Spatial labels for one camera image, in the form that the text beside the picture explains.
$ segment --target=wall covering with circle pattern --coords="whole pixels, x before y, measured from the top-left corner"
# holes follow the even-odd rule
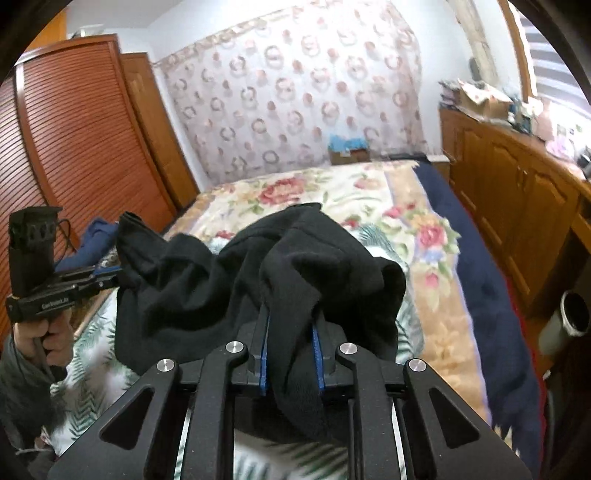
[[[161,68],[214,185],[329,163],[331,134],[427,151],[417,39],[392,3],[317,0],[235,25]]]

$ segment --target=white wall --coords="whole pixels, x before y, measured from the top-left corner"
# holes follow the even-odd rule
[[[184,0],[148,26],[157,60],[239,22],[301,4],[298,0]],[[446,0],[393,0],[417,35],[423,62],[419,94],[425,138],[441,151],[441,79],[470,79],[470,45]]]
[[[147,52],[150,61],[155,61],[153,49],[153,39],[150,36],[150,32],[147,28],[110,28],[104,31],[105,34],[117,34],[119,37],[119,48],[121,53],[134,53],[134,52]],[[183,152],[189,170],[197,182],[199,190],[202,192],[209,190],[212,186],[207,174],[203,170],[195,150],[191,146],[191,142],[183,128],[183,124],[178,118],[176,110],[174,109],[173,99],[168,92],[166,83],[164,81],[163,74],[160,69],[154,69],[154,76],[156,78],[156,84],[160,90],[160,96],[164,108],[166,109],[168,119],[173,127],[174,133],[177,136],[178,144]]]
[[[497,0],[472,0],[484,26],[486,41],[499,75],[495,85],[510,95],[521,97],[521,77],[509,27]]]

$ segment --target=bed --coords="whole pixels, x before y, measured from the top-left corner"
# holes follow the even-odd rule
[[[188,233],[219,252],[258,218],[305,202],[322,203],[372,255],[402,266],[408,289],[397,362],[427,361],[537,477],[540,391],[519,319],[476,227],[431,165],[372,162],[237,181],[201,194],[167,237]],[[138,378],[115,358],[115,317],[112,293],[76,341],[66,380],[52,386],[63,420],[44,437],[58,455]],[[234,455],[236,479],[346,478],[341,447],[278,445],[237,432]],[[182,458],[181,443],[176,478]]]

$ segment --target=person's arm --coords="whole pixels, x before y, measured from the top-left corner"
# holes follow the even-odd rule
[[[73,333],[70,312],[66,311],[51,323],[47,320],[17,323],[14,337],[4,343],[0,358],[0,390],[3,410],[21,436],[22,445],[32,446],[41,428],[55,421],[55,410],[50,398],[51,381],[37,365],[33,339],[42,337],[48,350],[47,363],[65,367],[72,360]]]

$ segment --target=metal bolt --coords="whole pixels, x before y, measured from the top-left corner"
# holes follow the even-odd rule
[[[345,355],[353,355],[357,353],[358,348],[354,343],[346,342],[340,344],[339,350]]]
[[[156,368],[161,372],[170,372],[174,368],[174,360],[164,358],[156,364]]]
[[[240,353],[244,350],[244,343],[234,340],[226,344],[226,350],[230,353]]]
[[[413,358],[409,363],[408,366],[410,370],[415,372],[424,372],[427,368],[427,364],[423,362],[420,358]]]

